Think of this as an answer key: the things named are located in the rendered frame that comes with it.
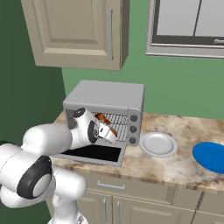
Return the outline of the beige wall cupboard door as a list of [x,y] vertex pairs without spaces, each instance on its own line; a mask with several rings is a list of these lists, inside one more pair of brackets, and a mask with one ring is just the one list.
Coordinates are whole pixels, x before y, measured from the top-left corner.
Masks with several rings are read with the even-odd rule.
[[[35,63],[119,70],[121,0],[21,0]],[[109,9],[113,60],[109,59]]]

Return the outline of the beige drawer front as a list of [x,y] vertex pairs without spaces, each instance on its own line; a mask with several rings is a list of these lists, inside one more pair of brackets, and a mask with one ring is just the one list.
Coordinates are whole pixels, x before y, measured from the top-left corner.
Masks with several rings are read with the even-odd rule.
[[177,187],[171,204],[184,209],[224,215],[224,192],[211,190],[196,191]]
[[[87,180],[88,189],[95,190],[98,192],[127,195],[130,197],[158,201],[169,205],[172,204],[172,198],[175,194],[176,189],[174,186],[157,185],[124,178],[107,177],[93,173],[83,173],[83,176]],[[97,185],[98,180],[100,180],[104,184],[110,184],[115,186],[125,185],[125,189],[119,190],[101,187]]]

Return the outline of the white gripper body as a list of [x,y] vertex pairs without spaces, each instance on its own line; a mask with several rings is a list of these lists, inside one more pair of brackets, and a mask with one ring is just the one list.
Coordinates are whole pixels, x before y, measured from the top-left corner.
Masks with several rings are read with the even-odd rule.
[[100,127],[100,137],[106,139],[110,143],[114,143],[117,139],[116,135],[111,131],[110,127],[108,126]]

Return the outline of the brown chicken drumstick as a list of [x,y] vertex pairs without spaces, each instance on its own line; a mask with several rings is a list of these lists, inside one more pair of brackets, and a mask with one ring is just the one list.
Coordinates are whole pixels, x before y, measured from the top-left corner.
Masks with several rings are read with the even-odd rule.
[[117,137],[117,132],[110,127],[110,121],[103,113],[97,113],[95,117],[100,121],[99,134],[101,137],[105,137],[108,133],[112,133],[115,137]]

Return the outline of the white plate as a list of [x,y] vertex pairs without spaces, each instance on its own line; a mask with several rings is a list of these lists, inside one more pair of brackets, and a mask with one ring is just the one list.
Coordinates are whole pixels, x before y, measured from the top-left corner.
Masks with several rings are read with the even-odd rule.
[[168,158],[178,149],[175,139],[162,132],[149,132],[140,137],[141,149],[151,157]]

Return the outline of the toaster oven glass door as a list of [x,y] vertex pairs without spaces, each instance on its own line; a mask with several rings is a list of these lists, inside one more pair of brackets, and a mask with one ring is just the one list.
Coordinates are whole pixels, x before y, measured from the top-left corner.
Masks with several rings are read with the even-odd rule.
[[92,165],[121,167],[125,150],[126,143],[98,143],[76,150],[67,150],[61,154],[55,155],[55,157]]

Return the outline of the beige base cupboard door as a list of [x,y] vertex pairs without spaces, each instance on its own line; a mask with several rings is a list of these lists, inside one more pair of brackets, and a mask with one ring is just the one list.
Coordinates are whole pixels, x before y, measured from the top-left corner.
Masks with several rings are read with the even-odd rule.
[[[107,223],[103,218],[103,199],[107,199]],[[112,197],[105,193],[86,191],[77,201],[78,208],[88,224],[112,224]]]
[[117,224],[118,200],[120,200],[120,224],[191,224],[194,215],[193,210],[114,196],[115,224]]
[[224,224],[224,216],[197,211],[192,224]]

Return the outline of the blue plate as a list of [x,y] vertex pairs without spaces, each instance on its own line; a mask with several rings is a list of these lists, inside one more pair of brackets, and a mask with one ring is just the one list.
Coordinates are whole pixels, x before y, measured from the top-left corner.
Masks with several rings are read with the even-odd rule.
[[224,174],[224,145],[213,142],[197,143],[192,149],[192,155],[210,172]]

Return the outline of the grey toaster oven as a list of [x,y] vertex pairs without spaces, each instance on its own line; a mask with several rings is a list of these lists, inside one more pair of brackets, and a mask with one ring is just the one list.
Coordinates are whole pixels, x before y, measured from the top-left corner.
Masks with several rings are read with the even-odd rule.
[[[86,108],[94,115],[96,113],[127,116],[127,136],[124,142],[136,146],[142,126],[144,108],[144,84],[110,82],[99,80],[81,80],[73,91],[63,101],[66,123],[71,129],[74,127],[73,112],[79,108]],[[137,116],[136,122],[130,117]],[[136,132],[130,132],[130,126],[136,126]]]

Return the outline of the grey framed window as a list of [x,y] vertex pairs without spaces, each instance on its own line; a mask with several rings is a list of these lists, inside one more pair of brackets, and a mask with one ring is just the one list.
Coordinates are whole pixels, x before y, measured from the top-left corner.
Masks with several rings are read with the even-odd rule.
[[224,0],[149,0],[145,53],[224,59]]

